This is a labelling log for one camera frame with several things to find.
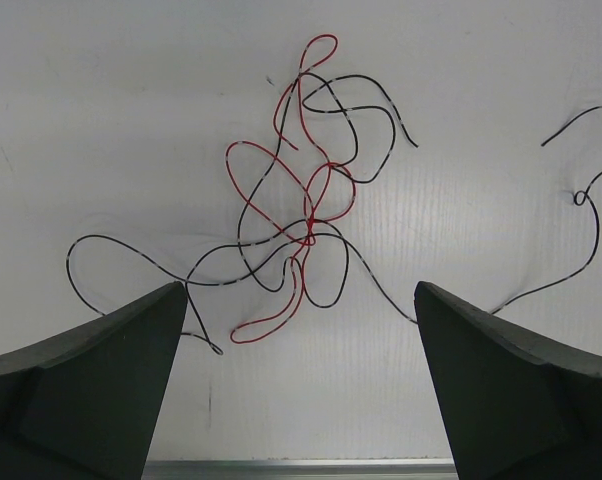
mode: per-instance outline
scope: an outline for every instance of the red wire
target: red wire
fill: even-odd
[[[330,39],[334,42],[334,45],[332,47],[332,49],[330,50],[330,52],[325,55],[324,57],[322,57],[321,59],[319,59],[317,62],[315,62],[314,64],[312,64],[310,67],[305,68],[304,69],[304,64],[305,64],[305,58],[306,55],[308,53],[308,50],[310,49],[310,47],[317,41],[322,40],[322,39]],[[323,63],[325,63],[326,61],[328,61],[332,55],[334,55],[334,52],[337,49],[337,46],[339,44],[339,41],[337,39],[336,36],[332,35],[332,34],[323,34],[323,35],[318,35],[316,37],[314,37],[312,40],[310,40],[310,42],[307,44],[307,46],[305,47],[303,54],[301,55],[301,60],[299,62],[299,74],[297,76],[297,78],[295,79],[294,82],[292,82],[290,85],[288,85],[288,87],[285,89],[285,91],[283,92],[283,94],[281,95],[281,98],[279,99],[279,102],[277,103],[277,106],[275,108],[274,111],[274,116],[273,116],[273,120],[272,120],[272,124],[274,127],[274,131],[276,132],[276,134],[281,138],[282,141],[285,141],[290,147],[292,147],[294,150],[299,150],[299,148],[294,145],[292,142],[290,142],[284,135],[283,133],[278,129],[277,127],[277,118],[279,116],[279,111],[281,109],[281,105],[283,104],[284,100],[293,94],[294,89],[296,88],[297,90],[297,101],[298,101],[298,107],[299,107],[299,120],[301,123],[301,127],[303,129],[303,132],[306,136],[306,138],[308,139],[308,141],[310,142],[310,144],[317,149],[321,155],[324,157],[325,162],[320,165],[318,168],[316,168],[314,170],[314,172],[312,173],[312,175],[310,176],[308,182],[304,185],[301,180],[299,179],[299,177],[292,171],[292,169],[290,167],[288,167],[288,165],[286,165],[286,163],[281,160],[281,158],[277,157],[273,152],[271,152],[270,150],[268,150],[267,148],[254,143],[254,142],[250,142],[250,141],[239,141],[239,142],[234,142],[232,143],[226,150],[225,153],[225,162],[226,162],[226,169],[228,171],[228,175],[230,176],[230,180],[232,182],[232,185],[234,186],[234,188],[236,189],[236,191],[238,192],[238,194],[241,196],[241,198],[243,199],[243,201],[250,207],[252,208],[255,212],[257,212],[259,215],[261,215],[263,218],[265,218],[266,220],[268,220],[280,233],[283,233],[287,238],[289,238],[290,240],[296,242],[299,244],[299,247],[297,248],[297,250],[289,257],[286,258],[286,262],[290,262],[290,272],[292,274],[292,282],[293,282],[293,289],[292,289],[292,295],[290,296],[290,299],[288,300],[288,303],[283,307],[283,309],[281,309],[279,312],[275,313],[274,315],[271,315],[269,317],[265,317],[265,318],[260,318],[257,320],[251,320],[251,321],[246,321],[243,322],[239,325],[237,325],[232,332],[230,333],[230,340],[235,343],[235,344],[247,344],[247,343],[254,343],[254,342],[258,342],[260,340],[263,340],[264,338],[272,335],[273,333],[275,333],[276,331],[278,331],[279,329],[283,328],[283,326],[288,323],[297,313],[297,311],[299,310],[299,307],[301,306],[301,303],[303,302],[303,298],[305,296],[307,296],[307,289],[306,289],[306,283],[305,283],[305,267],[306,267],[306,262],[309,258],[310,252],[311,252],[311,247],[314,246],[316,244],[316,237],[314,236],[314,227],[317,223],[317,219],[316,219],[316,214],[317,214],[317,210],[319,209],[319,206],[321,205],[321,203],[323,202],[324,198],[325,198],[325,194],[328,190],[328,187],[330,186],[330,183],[332,181],[332,170],[334,170],[335,168],[341,168],[343,172],[346,173],[347,177],[350,178],[351,174],[350,171],[347,169],[347,167],[345,167],[344,165],[340,164],[340,163],[336,163],[330,160],[330,157],[328,156],[328,153],[325,151],[325,149],[323,147],[321,147],[321,145],[319,145],[314,138],[312,137],[310,131],[307,128],[306,125],[306,121],[305,121],[305,117],[304,117],[304,109],[303,109],[303,105],[302,105],[302,100],[303,100],[303,96],[301,93],[301,79],[305,76],[305,74],[307,74],[310,70],[318,67],[319,65],[322,65]],[[237,145],[248,145],[254,148],[257,148],[258,150],[262,151],[263,153],[267,154],[275,163],[277,163],[279,166],[281,166],[285,172],[290,176],[290,178],[292,178],[292,180],[301,188],[301,190],[303,191],[304,197],[303,197],[303,214],[306,218],[306,228],[307,228],[307,232],[306,234],[301,237],[301,238],[296,238],[293,237],[292,235],[290,235],[289,233],[287,233],[277,222],[275,222],[269,215],[267,215],[263,210],[261,210],[258,206],[254,205],[252,203],[252,201],[246,197],[246,195],[243,193],[243,191],[241,190],[241,188],[239,187],[234,173],[232,172],[232,168],[230,167],[230,162],[229,162],[229,155],[230,152],[237,146]],[[323,184],[323,187],[321,189],[321,193],[319,195],[319,198],[317,199],[317,201],[313,201],[312,196],[310,194],[310,188],[312,187],[312,184],[314,183],[314,181],[316,180],[318,174],[324,170],[327,169],[327,174],[326,174],[326,178],[325,178],[325,182]],[[354,202],[356,199],[356,184],[355,182],[350,179],[350,183],[352,185],[352,194],[351,194],[351,199],[349,204],[347,205],[347,207],[339,214],[333,215],[331,217],[322,219],[322,222],[333,222],[336,221],[340,218],[345,217],[348,213],[351,212],[352,208],[354,207]],[[301,262],[299,262],[299,255],[301,255],[302,252],[305,252],[303,254],[303,259]],[[294,264],[296,263],[298,269],[299,269],[299,277],[300,277],[300,284],[301,284],[301,288],[298,288],[298,281],[297,281],[297,276],[296,273],[294,271]],[[299,291],[299,295],[296,301],[296,304],[294,305],[292,311],[290,312],[290,314],[285,318],[285,320],[283,320],[282,322],[280,322],[278,325],[276,325],[274,328],[272,328],[271,330],[267,331],[266,333],[255,337],[255,338],[251,338],[251,339],[247,339],[247,340],[237,340],[235,338],[235,334],[237,332],[239,332],[240,330],[250,327],[250,326],[254,326],[254,325],[259,325],[262,323],[267,323],[267,322],[271,322],[273,320],[276,320],[280,317],[282,317],[289,309],[290,307],[293,305],[295,297],[297,296],[297,290]]]

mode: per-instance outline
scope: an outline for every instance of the cable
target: cable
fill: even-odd
[[[572,120],[570,120],[569,122],[567,122],[564,126],[562,126],[556,133],[554,133],[553,135],[551,135],[548,139],[546,139],[545,141],[543,141],[543,143],[541,143],[542,147],[545,147],[548,143],[550,143],[552,140],[554,140],[555,138],[557,138],[559,135],[561,135],[570,125],[572,125],[574,122],[576,122],[579,118],[587,115],[590,112],[593,112],[595,110],[599,110],[602,109],[602,105],[596,106],[596,107],[592,107],[589,108],[583,112],[581,112],[579,115],[577,115],[576,117],[574,117]],[[592,200],[592,197],[590,196],[590,190],[592,189],[592,187],[594,186],[594,184],[597,182],[597,180],[599,180],[602,177],[602,171],[599,172],[597,175],[594,176],[594,178],[590,181],[590,183],[588,184],[587,188],[585,190],[578,190],[577,192],[574,193],[573,197],[572,197],[572,201],[574,202],[574,204],[578,207],[581,207],[583,205],[585,205],[585,203],[587,202],[590,207],[592,208],[592,214],[594,216],[594,226],[595,226],[595,237],[594,237],[594,245],[592,247],[592,252],[590,253],[590,256],[588,257],[588,259],[586,260],[586,262],[583,264],[583,266],[581,266],[580,268],[578,268],[577,270],[575,270],[574,272],[572,272],[571,274],[560,278],[559,280],[556,280],[554,282],[550,282],[546,285],[543,285],[541,287],[538,288],[534,288],[532,290],[529,290],[527,292],[521,293],[513,298],[511,298],[510,300],[508,300],[507,302],[503,303],[501,306],[495,308],[494,310],[492,310],[490,313],[492,313],[493,315],[500,312],[501,310],[503,310],[505,307],[507,307],[508,305],[512,305],[514,302],[521,300],[524,297],[527,297],[528,295],[533,295],[535,293],[539,293],[543,290],[546,290],[548,288],[552,288],[555,287],[561,283],[567,282],[568,280],[576,277],[577,275],[579,275],[580,273],[582,273],[586,268],[588,268],[592,262],[594,261],[594,258],[597,255],[597,252],[599,250],[599,242],[601,240],[601,220],[599,218],[599,212],[597,210],[597,207],[594,203],[594,200]]]
[[[329,50],[329,52],[326,55],[321,57],[318,61],[313,63],[311,66],[306,67],[305,59],[306,59],[306,55],[307,55],[309,49],[315,43],[317,43],[321,40],[331,41],[333,43],[331,49]],[[202,340],[202,341],[206,342],[216,354],[222,355],[223,351],[221,350],[221,348],[211,341],[210,336],[208,335],[207,329],[205,327],[205,323],[202,319],[202,316],[200,315],[198,309],[196,308],[194,296],[192,295],[192,292],[190,290],[190,288],[192,286],[220,287],[220,286],[233,285],[233,284],[236,284],[236,283],[248,280],[248,279],[253,279],[263,290],[265,290],[269,293],[276,293],[276,292],[281,292],[282,289],[284,288],[284,286],[286,285],[286,282],[291,279],[292,280],[292,292],[291,292],[290,298],[287,301],[287,304],[279,312],[277,312],[273,315],[270,315],[268,317],[265,317],[265,318],[255,319],[255,320],[250,320],[250,321],[245,321],[243,323],[240,323],[230,333],[231,341],[236,344],[254,343],[254,342],[260,341],[260,340],[272,335],[276,331],[280,330],[284,325],[286,325],[295,316],[295,314],[301,307],[303,300],[306,298],[310,302],[310,304],[312,304],[313,306],[315,306],[317,308],[327,309],[327,308],[331,308],[334,305],[336,305],[340,301],[340,299],[343,295],[345,285],[347,283],[348,275],[350,272],[350,261],[351,261],[350,253],[354,252],[355,255],[357,256],[357,258],[361,261],[364,268],[366,269],[367,273],[370,275],[370,277],[373,280],[373,283],[375,284],[377,289],[384,296],[384,298],[386,300],[388,300],[388,302],[393,306],[393,308],[395,308],[395,310],[397,310],[397,312],[402,317],[406,318],[407,320],[409,320],[412,323],[416,323],[416,321],[412,317],[410,317],[405,312],[403,312],[399,308],[399,306],[391,299],[391,297],[383,289],[383,287],[377,280],[377,277],[375,276],[372,269],[370,268],[370,266],[368,265],[367,261],[364,259],[362,254],[359,252],[359,250],[357,250],[356,247],[354,247],[354,245],[349,240],[347,240],[343,236],[342,232],[332,223],[332,222],[335,222],[336,220],[339,220],[339,219],[345,217],[354,208],[354,205],[356,202],[356,195],[357,195],[357,185],[372,183],[374,180],[376,180],[378,178],[379,174],[381,173],[383,168],[386,166],[386,164],[392,154],[392,151],[394,149],[395,143],[396,143],[397,129],[396,129],[396,125],[395,125],[395,118],[396,118],[396,121],[398,121],[400,123],[401,129],[403,131],[403,134],[404,134],[406,140],[409,143],[411,143],[414,147],[418,147],[418,145],[410,138],[410,135],[408,134],[408,131],[405,127],[405,124],[399,114],[399,110],[397,109],[396,105],[394,104],[394,102],[391,100],[391,98],[388,95],[388,93],[386,92],[386,90],[382,87],[382,85],[378,81],[376,81],[373,78],[368,77],[366,75],[360,75],[360,74],[343,75],[343,76],[339,76],[339,77],[335,77],[335,78],[326,80],[314,72],[314,70],[317,67],[319,67],[320,65],[323,65],[334,55],[334,53],[336,52],[337,46],[338,46],[338,39],[336,36],[331,35],[331,34],[319,35],[319,36],[313,38],[312,40],[310,40],[310,42],[307,44],[307,46],[304,49],[303,54],[301,56],[300,62],[299,62],[299,71],[298,71],[297,77],[285,89],[285,91],[281,95],[281,97],[277,103],[277,106],[275,108],[275,111],[274,111],[272,125],[273,125],[274,131],[277,135],[277,143],[276,143],[276,147],[275,147],[274,151],[270,151],[268,148],[261,146],[255,142],[249,141],[249,140],[241,140],[241,141],[233,142],[230,144],[230,146],[226,150],[225,163],[226,163],[226,170],[228,172],[228,176],[230,178],[232,185],[234,186],[235,190],[237,191],[237,193],[239,194],[239,196],[241,197],[241,199],[244,203],[241,213],[239,215],[238,222],[237,222],[237,230],[236,230],[237,240],[236,240],[236,242],[220,245],[220,246],[210,249],[197,260],[197,262],[194,264],[194,266],[191,268],[191,270],[188,272],[188,274],[186,276],[180,276],[180,275],[177,275],[175,272],[167,269],[166,267],[160,265],[156,260],[154,260],[153,258],[148,256],[147,254],[143,253],[139,249],[133,247],[132,245],[130,245],[122,240],[119,240],[119,239],[109,236],[109,235],[101,235],[101,234],[85,235],[85,236],[77,239],[72,244],[72,246],[68,250],[68,253],[66,256],[66,274],[68,276],[68,280],[72,286],[72,289],[74,290],[76,295],[79,297],[79,299],[84,304],[86,304],[90,309],[92,309],[94,312],[96,312],[100,315],[105,314],[103,311],[101,311],[100,309],[98,309],[97,307],[92,305],[85,298],[85,296],[80,292],[80,290],[77,287],[76,282],[74,280],[71,265],[72,265],[72,256],[75,253],[77,246],[79,244],[81,244],[82,242],[87,241],[89,239],[102,239],[105,241],[113,242],[113,243],[120,245],[120,246],[128,249],[129,251],[141,256],[142,258],[144,258],[146,261],[148,261],[149,263],[154,265],[156,268],[158,268],[160,271],[162,271],[166,275],[168,275],[171,278],[173,278],[174,280],[180,281],[184,284],[186,291],[187,291],[188,302],[197,318],[197,321],[201,328],[202,334],[199,335],[199,334],[196,334],[193,332],[183,332],[182,335],[190,336],[190,337]],[[319,85],[319,87],[315,88],[314,90],[311,90],[309,94],[304,96],[302,94],[302,84],[306,78],[312,78],[314,80],[317,80],[320,82],[320,85]],[[392,112],[390,112],[390,110],[388,110],[387,108],[379,106],[379,105],[354,105],[354,106],[347,106],[347,107],[344,106],[342,104],[342,102],[340,101],[340,99],[338,98],[338,96],[336,95],[332,86],[337,83],[347,81],[349,79],[364,80],[364,81],[370,82],[374,86],[376,86],[376,88],[378,88],[381,91],[385,100],[388,102]],[[321,108],[308,106],[308,104],[307,104],[308,99],[314,97],[318,92],[320,92],[322,90],[327,90],[327,92],[330,94],[331,99],[335,104],[335,108],[321,109]],[[296,93],[296,100],[297,100],[297,104],[298,104],[299,123],[302,127],[305,138],[309,142],[309,144],[323,158],[323,162],[314,169],[314,171],[310,175],[309,179],[305,183],[281,158],[281,150],[282,150],[282,146],[284,143],[287,144],[288,146],[290,146],[293,150],[296,150],[296,151],[299,150],[299,147],[297,145],[293,144],[284,135],[286,121],[287,121],[288,115],[290,113],[290,106],[291,106],[292,99],[295,97],[295,93]],[[385,117],[388,119],[388,122],[390,123],[391,131],[392,131],[392,138],[391,138],[390,145],[388,147],[387,152],[385,153],[385,155],[382,158],[379,165],[376,167],[376,170],[374,171],[374,173],[369,178],[366,178],[366,179],[354,178],[348,168],[353,162],[355,162],[357,160],[357,158],[359,156],[359,137],[357,134],[357,130],[349,116],[349,112],[354,112],[354,111],[380,111],[380,112],[382,112],[385,115]],[[339,115],[343,116],[343,118],[345,119],[345,121],[348,124],[348,128],[352,135],[352,141],[354,144],[352,156],[345,161],[339,162],[339,161],[332,160],[330,158],[330,156],[328,155],[328,153],[326,152],[326,150],[313,138],[312,133],[310,132],[310,130],[308,128],[308,124],[306,122],[305,112],[312,113],[312,114],[323,114],[323,115],[339,114]],[[255,186],[252,188],[252,190],[250,191],[249,194],[245,194],[243,192],[243,190],[240,188],[238,182],[236,181],[236,176],[234,174],[233,168],[232,168],[230,160],[229,160],[230,154],[234,151],[235,148],[238,148],[238,147],[250,147],[250,148],[256,149],[257,151],[260,151],[261,153],[265,154],[266,156],[268,156],[270,158],[269,165],[265,168],[260,179],[256,182]],[[265,210],[263,210],[261,207],[256,206],[253,203],[255,195],[257,194],[257,192],[259,191],[259,189],[261,188],[263,183],[267,180],[268,176],[272,172],[273,168],[275,168],[275,166],[281,168],[287,174],[287,176],[296,184],[296,186],[301,189],[301,191],[303,193],[303,217],[289,223],[286,226],[279,225],[270,215],[268,215],[266,213]],[[351,185],[350,201],[348,202],[346,208],[342,212],[336,213],[333,215],[329,215],[325,218],[320,218],[318,215],[318,210],[325,199],[326,192],[328,191],[331,181],[333,179],[333,175],[332,175],[333,172],[339,173],[341,176],[345,177],[346,180],[350,183],[350,185]],[[314,198],[311,195],[310,191],[311,191],[311,188],[314,185],[314,183],[319,181],[319,178],[321,178],[321,181],[323,183],[319,186],[319,191],[320,191],[319,195],[316,198]],[[257,215],[264,218],[268,222],[268,224],[275,230],[274,233],[271,236],[262,238],[260,240],[244,240],[243,226],[245,223],[246,214],[247,214],[248,210],[252,210]],[[296,228],[296,227],[304,227],[305,232],[302,232],[302,234],[294,235],[292,233],[292,229]],[[317,231],[318,227],[327,228],[330,231]],[[334,299],[332,299],[330,302],[327,302],[325,304],[321,304],[321,303],[317,302],[310,295],[309,289],[308,289],[308,287],[306,285],[306,281],[305,281],[306,263],[308,261],[308,258],[310,257],[312,247],[314,247],[317,244],[318,239],[321,239],[321,238],[333,238],[333,239],[336,239],[337,241],[341,242],[341,244],[343,245],[344,253],[345,253],[343,275],[340,277],[341,280],[339,283],[339,288],[338,288],[337,294],[334,297]],[[251,247],[256,247],[256,246],[260,246],[260,245],[271,244],[278,240],[284,240],[284,242],[280,243],[279,245],[275,245],[274,248],[271,249],[270,253],[267,256],[265,256],[265,258],[263,258],[263,260],[261,260],[258,264],[253,265],[248,261],[246,255],[245,255],[246,249],[250,249]],[[290,247],[290,248],[294,247],[294,252],[291,254],[287,254],[285,256],[285,258],[283,260],[282,269],[281,269],[281,277],[280,277],[280,280],[278,281],[278,284],[275,286],[267,285],[260,278],[260,276],[259,276],[260,271],[266,265],[268,265],[270,262],[274,261],[275,257],[280,252],[287,249],[288,247]],[[239,253],[239,257],[241,258],[241,261],[243,262],[243,264],[246,268],[246,273],[240,275],[239,277],[229,279],[229,280],[200,281],[200,280],[193,279],[193,276],[195,275],[197,269],[202,265],[202,263],[206,259],[210,258],[211,255],[218,253],[218,252],[232,251],[232,250],[236,250]],[[269,322],[277,322],[277,323],[269,331],[267,331],[265,333],[261,333],[259,335],[256,335],[252,338],[237,338],[238,332],[240,332],[244,329],[247,329],[248,327],[254,326],[254,325],[262,325],[262,324],[266,324]]]

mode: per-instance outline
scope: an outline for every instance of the white surface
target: white surface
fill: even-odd
[[[341,40],[323,73],[377,78],[422,146],[400,138],[339,223],[402,306],[414,311],[412,291],[426,279],[491,308],[583,262],[591,214],[561,192],[602,169],[602,113],[539,143],[602,103],[602,1],[0,1],[0,353],[93,318],[65,280],[65,252],[104,219],[116,225],[110,215],[172,235],[114,227],[166,250],[180,271],[205,247],[191,235],[232,237],[241,205],[223,152],[241,138],[274,145],[279,90],[323,32]],[[344,90],[353,102],[373,95]],[[385,126],[360,121],[371,140],[363,158],[377,161]],[[339,120],[311,128],[349,152]],[[258,158],[235,157],[246,181]],[[288,158],[306,170],[320,161],[307,147]],[[593,196],[602,217],[602,181]],[[299,205],[276,182],[263,198]],[[340,251],[317,248],[311,288],[327,298],[334,282],[321,274]],[[207,268],[227,274],[220,264],[230,260]],[[233,348],[229,329],[283,299],[251,284],[198,290],[226,355],[182,342],[151,458],[449,456],[417,330],[353,265],[336,308],[306,305],[248,347]],[[78,266],[104,308],[165,282],[98,242]],[[602,354],[602,244],[586,274],[503,315]]]

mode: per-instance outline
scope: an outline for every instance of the scratch mark on surface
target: scratch mark on surface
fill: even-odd
[[[5,158],[5,163],[8,164],[8,168],[12,172],[12,175],[14,175],[14,173],[15,173],[14,167],[12,166],[12,163],[10,163],[10,159],[8,158],[8,155],[5,153],[3,146],[1,146],[1,153],[3,153],[3,158]]]
[[[49,56],[45,56],[45,64],[47,65],[47,67],[52,70],[52,72],[54,72],[54,74],[57,76],[57,78],[59,78],[59,72],[57,72],[54,67],[52,66],[52,62],[50,61],[50,57]]]
[[[208,431],[212,429],[212,379],[208,383]]]

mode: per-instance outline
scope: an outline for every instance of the metal strip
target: metal strip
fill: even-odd
[[[340,480],[458,479],[450,459],[148,462],[143,474],[144,480],[297,480],[308,477],[314,480],[335,477]]]

